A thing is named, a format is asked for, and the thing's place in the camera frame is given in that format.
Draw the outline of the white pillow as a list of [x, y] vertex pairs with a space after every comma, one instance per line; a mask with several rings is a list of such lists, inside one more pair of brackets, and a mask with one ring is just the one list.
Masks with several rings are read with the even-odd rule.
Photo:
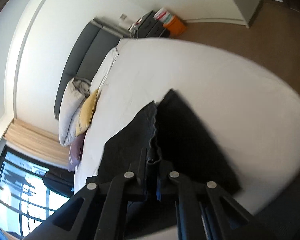
[[119, 56], [119, 52], [117, 51], [116, 47], [111, 49], [106, 54], [104, 60], [102, 61], [97, 73], [95, 74], [91, 82], [91, 86], [90, 86], [91, 93], [97, 89], [100, 90], [102, 88], [118, 56]]

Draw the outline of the orange storage box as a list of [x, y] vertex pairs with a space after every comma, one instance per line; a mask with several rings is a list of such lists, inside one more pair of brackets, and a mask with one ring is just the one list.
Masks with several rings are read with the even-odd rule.
[[168, 23], [164, 23], [163, 27], [174, 37], [181, 35], [187, 29], [187, 26], [177, 16], [173, 16]]

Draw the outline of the beige curtain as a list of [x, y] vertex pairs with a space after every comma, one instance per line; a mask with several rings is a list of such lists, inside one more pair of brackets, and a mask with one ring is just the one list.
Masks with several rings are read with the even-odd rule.
[[69, 148], [59, 143], [58, 136], [22, 120], [14, 119], [4, 139], [27, 152], [30, 157], [62, 168], [68, 166]]

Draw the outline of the yellow cushion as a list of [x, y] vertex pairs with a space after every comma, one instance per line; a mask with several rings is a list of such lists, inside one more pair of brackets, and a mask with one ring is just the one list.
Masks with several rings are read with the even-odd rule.
[[89, 95], [81, 107], [76, 126], [76, 137], [86, 132], [89, 128], [96, 109], [97, 101], [98, 89]]

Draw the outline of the black framed window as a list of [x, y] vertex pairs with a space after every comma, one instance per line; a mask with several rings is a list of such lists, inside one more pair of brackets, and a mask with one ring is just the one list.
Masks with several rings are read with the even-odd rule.
[[0, 228], [23, 239], [74, 194], [74, 172], [4, 146], [0, 154]]

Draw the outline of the white plastic bag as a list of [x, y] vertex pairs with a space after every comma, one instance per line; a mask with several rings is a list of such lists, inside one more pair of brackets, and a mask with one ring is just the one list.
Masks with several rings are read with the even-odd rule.
[[161, 8], [153, 16], [155, 20], [160, 21], [163, 24], [168, 24], [173, 17], [174, 15], [165, 8]]

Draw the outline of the white folded duvet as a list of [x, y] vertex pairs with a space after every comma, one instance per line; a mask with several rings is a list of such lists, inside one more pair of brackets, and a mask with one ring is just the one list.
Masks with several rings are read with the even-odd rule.
[[90, 95], [91, 82], [73, 77], [66, 85], [59, 111], [58, 136], [63, 147], [69, 146], [76, 137], [76, 122], [85, 100]]

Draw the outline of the white bed mattress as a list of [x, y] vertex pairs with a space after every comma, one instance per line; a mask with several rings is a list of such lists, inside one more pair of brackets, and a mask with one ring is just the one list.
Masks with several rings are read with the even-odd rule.
[[300, 96], [258, 64], [203, 44], [123, 39], [98, 90], [74, 190], [97, 173], [106, 141], [151, 101], [176, 90], [207, 125], [243, 190], [250, 213], [270, 203], [300, 171]]

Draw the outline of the purple cushion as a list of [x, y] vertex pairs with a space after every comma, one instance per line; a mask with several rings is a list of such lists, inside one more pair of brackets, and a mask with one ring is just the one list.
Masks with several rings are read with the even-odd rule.
[[70, 145], [69, 150], [69, 162], [68, 162], [68, 171], [72, 172], [75, 170], [75, 167], [79, 165], [82, 158], [83, 153], [83, 146], [84, 146], [84, 139], [85, 139], [86, 133], [82, 133], [79, 136], [77, 136], [74, 141]]

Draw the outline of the black bedside table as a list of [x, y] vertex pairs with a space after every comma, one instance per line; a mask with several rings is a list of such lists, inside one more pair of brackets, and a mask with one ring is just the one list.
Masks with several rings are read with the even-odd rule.
[[150, 37], [162, 37], [168, 38], [170, 32], [163, 27], [163, 23], [154, 18], [155, 12], [150, 11], [145, 14], [136, 27], [136, 31], [133, 34], [134, 38], [150, 38]]

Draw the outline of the dark grey headboard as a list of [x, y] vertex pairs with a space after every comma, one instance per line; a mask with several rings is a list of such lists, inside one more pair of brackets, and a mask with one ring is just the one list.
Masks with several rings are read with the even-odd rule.
[[62, 97], [68, 82], [74, 77], [91, 81], [107, 53], [127, 34], [100, 21], [91, 21], [80, 33], [65, 64], [57, 95], [54, 114], [59, 119]]

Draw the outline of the black jeans pant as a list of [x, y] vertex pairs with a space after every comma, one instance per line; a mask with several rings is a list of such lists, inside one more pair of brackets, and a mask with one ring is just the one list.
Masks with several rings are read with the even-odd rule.
[[176, 221], [156, 200], [155, 156], [177, 156], [221, 152], [202, 122], [173, 90], [160, 103], [149, 103], [133, 120], [104, 145], [97, 172], [99, 184], [128, 171], [137, 161], [142, 148], [147, 149], [143, 199], [128, 202], [123, 239], [145, 236], [176, 226]]

